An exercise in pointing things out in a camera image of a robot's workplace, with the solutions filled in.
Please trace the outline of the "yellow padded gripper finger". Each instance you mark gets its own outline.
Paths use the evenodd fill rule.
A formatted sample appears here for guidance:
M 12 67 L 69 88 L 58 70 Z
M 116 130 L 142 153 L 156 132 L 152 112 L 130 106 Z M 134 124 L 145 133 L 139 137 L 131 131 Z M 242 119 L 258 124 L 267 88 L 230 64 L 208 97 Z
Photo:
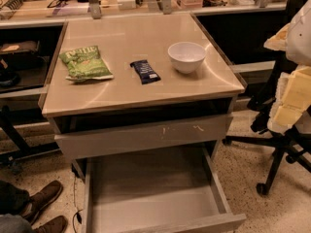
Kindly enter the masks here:
M 263 46 L 269 50 L 285 51 L 289 26 L 289 24 L 283 26 L 274 36 L 267 39 Z
M 290 74 L 282 73 L 277 82 L 276 100 L 267 127 L 284 134 L 311 106 L 311 67 L 299 65 Z

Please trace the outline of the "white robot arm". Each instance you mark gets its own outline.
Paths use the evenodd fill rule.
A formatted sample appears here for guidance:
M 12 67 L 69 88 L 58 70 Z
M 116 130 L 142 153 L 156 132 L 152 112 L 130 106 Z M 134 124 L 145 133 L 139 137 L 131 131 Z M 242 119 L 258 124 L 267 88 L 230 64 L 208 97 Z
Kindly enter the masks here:
M 290 74 L 281 74 L 269 113 L 268 129 L 284 134 L 311 106 L 311 0 L 264 46 L 283 51 L 297 65 Z

